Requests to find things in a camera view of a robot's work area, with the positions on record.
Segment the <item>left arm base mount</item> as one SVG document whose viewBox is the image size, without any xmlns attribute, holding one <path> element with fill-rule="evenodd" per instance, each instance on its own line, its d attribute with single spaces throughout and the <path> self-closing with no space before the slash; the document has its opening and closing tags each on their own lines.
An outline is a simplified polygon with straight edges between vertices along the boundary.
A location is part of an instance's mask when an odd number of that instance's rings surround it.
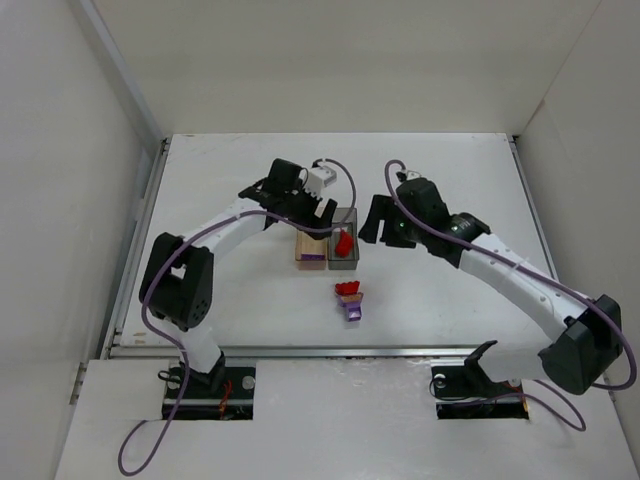
<svg viewBox="0 0 640 480">
<path fill-rule="evenodd" d="M 178 400 L 183 371 L 180 365 L 160 370 L 157 378 L 165 384 L 161 405 L 163 420 L 168 420 Z M 189 383 L 177 403 L 175 420 L 185 421 L 234 421 L 252 420 L 256 368 L 254 366 L 227 367 L 216 386 L 211 387 L 195 379 L 192 373 Z"/>
</svg>

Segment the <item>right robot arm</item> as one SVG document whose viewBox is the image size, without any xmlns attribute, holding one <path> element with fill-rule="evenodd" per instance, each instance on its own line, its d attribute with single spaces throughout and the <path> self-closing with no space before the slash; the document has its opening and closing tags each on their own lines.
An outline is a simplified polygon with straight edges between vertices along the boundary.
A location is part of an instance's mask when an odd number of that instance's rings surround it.
<svg viewBox="0 0 640 480">
<path fill-rule="evenodd" d="M 436 185 L 402 170 L 396 188 L 371 199 L 359 238 L 427 252 L 484 282 L 533 320 L 549 339 L 537 353 L 501 352 L 488 340 L 453 365 L 435 365 L 452 397 L 492 397 L 511 379 L 547 379 L 582 395 L 624 354 L 621 309 L 608 295 L 591 299 L 515 254 L 474 215 L 452 214 Z"/>
</svg>

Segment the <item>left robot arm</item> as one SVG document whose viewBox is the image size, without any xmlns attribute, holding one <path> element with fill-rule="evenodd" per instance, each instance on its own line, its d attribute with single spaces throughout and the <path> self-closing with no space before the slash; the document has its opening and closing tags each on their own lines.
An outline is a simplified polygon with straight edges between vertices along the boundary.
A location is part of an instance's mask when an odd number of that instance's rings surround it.
<svg viewBox="0 0 640 480">
<path fill-rule="evenodd" d="M 207 319 L 216 264 L 280 221 L 316 239 L 329 236 L 337 202 L 323 200 L 322 194 L 336 177 L 327 160 L 303 168 L 277 158 L 266 177 L 240 191 L 203 226 L 155 239 L 139 290 L 141 317 L 149 330 L 178 347 L 190 372 L 210 376 L 222 364 L 223 352 Z"/>
</svg>

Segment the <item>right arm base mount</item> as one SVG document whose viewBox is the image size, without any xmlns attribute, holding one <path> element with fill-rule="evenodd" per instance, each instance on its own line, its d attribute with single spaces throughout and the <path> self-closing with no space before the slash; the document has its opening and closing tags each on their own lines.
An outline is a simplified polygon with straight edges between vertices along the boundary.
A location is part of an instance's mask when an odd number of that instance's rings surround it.
<svg viewBox="0 0 640 480">
<path fill-rule="evenodd" d="M 464 358 L 431 361 L 428 389 L 436 399 L 438 420 L 529 419 L 522 386 L 496 383 L 479 365 L 496 344 L 496 340 L 487 341 Z"/>
</svg>

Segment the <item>purple curved lego brick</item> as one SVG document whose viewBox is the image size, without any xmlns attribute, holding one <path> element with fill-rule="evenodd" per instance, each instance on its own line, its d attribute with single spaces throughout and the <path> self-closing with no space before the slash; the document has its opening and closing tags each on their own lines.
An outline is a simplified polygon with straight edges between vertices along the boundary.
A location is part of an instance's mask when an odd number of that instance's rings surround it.
<svg viewBox="0 0 640 480">
<path fill-rule="evenodd" d="M 303 261 L 303 262 L 321 262 L 325 260 L 326 260 L 326 256 L 324 254 L 303 253 L 300 255 L 300 261 Z"/>
</svg>

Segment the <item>red curved lego brick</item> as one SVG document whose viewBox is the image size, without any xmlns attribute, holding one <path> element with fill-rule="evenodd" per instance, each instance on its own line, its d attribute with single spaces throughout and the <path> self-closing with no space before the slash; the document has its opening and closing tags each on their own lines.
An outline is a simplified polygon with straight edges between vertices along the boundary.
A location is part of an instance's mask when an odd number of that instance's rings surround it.
<svg viewBox="0 0 640 480">
<path fill-rule="evenodd" d="M 347 258 L 354 248 L 354 240 L 346 230 L 341 230 L 337 237 L 334 253 L 339 258 Z"/>
</svg>

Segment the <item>purple lego piece with butterfly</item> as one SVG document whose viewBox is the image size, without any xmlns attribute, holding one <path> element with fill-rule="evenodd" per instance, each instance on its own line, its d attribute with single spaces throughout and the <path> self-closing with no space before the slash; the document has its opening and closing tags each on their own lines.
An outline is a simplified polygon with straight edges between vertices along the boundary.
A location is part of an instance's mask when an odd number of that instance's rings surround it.
<svg viewBox="0 0 640 480">
<path fill-rule="evenodd" d="M 344 310 L 347 322 L 359 322 L 362 319 L 363 298 L 364 295 L 361 292 L 338 297 L 339 306 Z"/>
</svg>

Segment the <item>red flower lego piece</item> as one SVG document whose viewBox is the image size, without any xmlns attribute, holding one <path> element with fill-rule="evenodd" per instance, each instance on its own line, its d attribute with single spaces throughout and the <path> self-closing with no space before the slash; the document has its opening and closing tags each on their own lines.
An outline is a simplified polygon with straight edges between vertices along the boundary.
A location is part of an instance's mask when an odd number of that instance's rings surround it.
<svg viewBox="0 0 640 480">
<path fill-rule="evenodd" d="M 337 283 L 335 285 L 335 293 L 338 296 L 356 295 L 359 292 L 359 288 L 360 288 L 359 281 Z"/>
</svg>

